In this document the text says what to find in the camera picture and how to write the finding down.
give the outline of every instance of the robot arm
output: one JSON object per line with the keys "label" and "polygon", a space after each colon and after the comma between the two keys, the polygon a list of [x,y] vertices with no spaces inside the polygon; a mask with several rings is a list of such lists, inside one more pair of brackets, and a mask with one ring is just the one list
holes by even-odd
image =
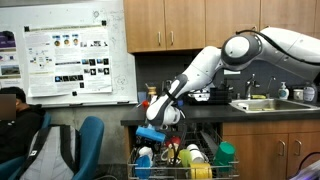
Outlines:
{"label": "robot arm", "polygon": [[153,126],[178,123],[183,113],[171,106],[175,98],[204,88],[221,68],[239,71],[253,60],[263,60],[307,80],[314,80],[319,74],[320,40],[279,28],[266,28],[256,33],[259,35],[235,35],[224,43],[222,49],[205,47],[176,77],[169,92],[150,105],[148,122]]}

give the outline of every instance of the cabinet door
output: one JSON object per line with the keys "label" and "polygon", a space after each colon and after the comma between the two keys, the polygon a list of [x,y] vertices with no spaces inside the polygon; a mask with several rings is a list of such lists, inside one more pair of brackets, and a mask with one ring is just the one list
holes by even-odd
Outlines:
{"label": "cabinet door", "polygon": [[205,1],[165,0],[168,50],[205,46]]}
{"label": "cabinet door", "polygon": [[244,29],[259,28],[260,0],[206,0],[206,45],[221,47]]}
{"label": "cabinet door", "polygon": [[286,178],[288,134],[224,136],[223,140],[236,148],[239,179]]}
{"label": "cabinet door", "polygon": [[[300,162],[308,154],[320,152],[319,137],[320,132],[289,134],[288,177],[297,172]],[[311,156],[303,163],[302,168],[319,161],[319,159],[320,155]]]}
{"label": "cabinet door", "polygon": [[166,50],[164,1],[125,0],[128,52]]}
{"label": "cabinet door", "polygon": [[316,0],[261,0],[261,24],[314,35]]}
{"label": "cabinet door", "polygon": [[317,1],[314,37],[320,39],[320,0]]}

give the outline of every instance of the poster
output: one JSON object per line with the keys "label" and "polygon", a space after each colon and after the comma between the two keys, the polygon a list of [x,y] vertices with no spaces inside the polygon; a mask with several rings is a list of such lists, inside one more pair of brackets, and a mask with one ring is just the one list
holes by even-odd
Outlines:
{"label": "poster", "polygon": [[29,96],[112,92],[107,27],[25,33]]}
{"label": "poster", "polygon": [[14,33],[0,32],[0,88],[23,88]]}

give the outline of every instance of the dish drying rack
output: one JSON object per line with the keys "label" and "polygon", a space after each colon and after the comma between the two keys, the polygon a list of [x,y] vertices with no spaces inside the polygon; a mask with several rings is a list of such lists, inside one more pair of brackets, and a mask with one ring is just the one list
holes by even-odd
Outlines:
{"label": "dish drying rack", "polygon": [[[163,131],[163,133],[166,134],[166,138],[170,138],[172,136],[179,136],[181,137],[181,143],[184,148],[187,147],[189,144],[196,144],[199,147],[199,150],[203,152],[209,159],[210,168],[212,171],[212,179],[213,180],[220,180],[220,179],[234,179],[239,177],[238,171],[237,171],[237,164],[239,161],[237,160],[236,156],[234,157],[234,161],[229,162],[229,165],[227,166],[216,166],[213,164],[214,155],[212,150],[209,147],[210,144],[208,144],[207,140],[205,139],[203,132],[205,132],[207,135],[209,135],[216,145],[219,145],[222,142],[221,137],[218,135],[217,130],[214,130],[213,128],[209,128],[206,126],[206,131],[202,132],[197,128],[192,128],[191,130],[189,127],[187,127],[186,124],[180,125],[178,129],[183,129],[183,131]],[[129,157],[127,168],[128,168],[128,179],[129,180],[137,180],[139,177],[135,176],[135,169],[141,169],[141,170],[150,170],[150,176],[149,180],[188,180],[191,179],[191,177],[188,178],[188,174],[190,173],[191,169],[190,167],[168,167],[166,161],[161,160],[161,154],[166,149],[166,147],[162,147],[159,153],[154,154],[153,159],[153,166],[152,167],[136,167],[137,164],[135,164],[136,159],[139,157],[138,150],[139,148],[135,147],[131,155]],[[185,177],[181,178],[178,174],[179,171],[183,171],[185,173]]]}

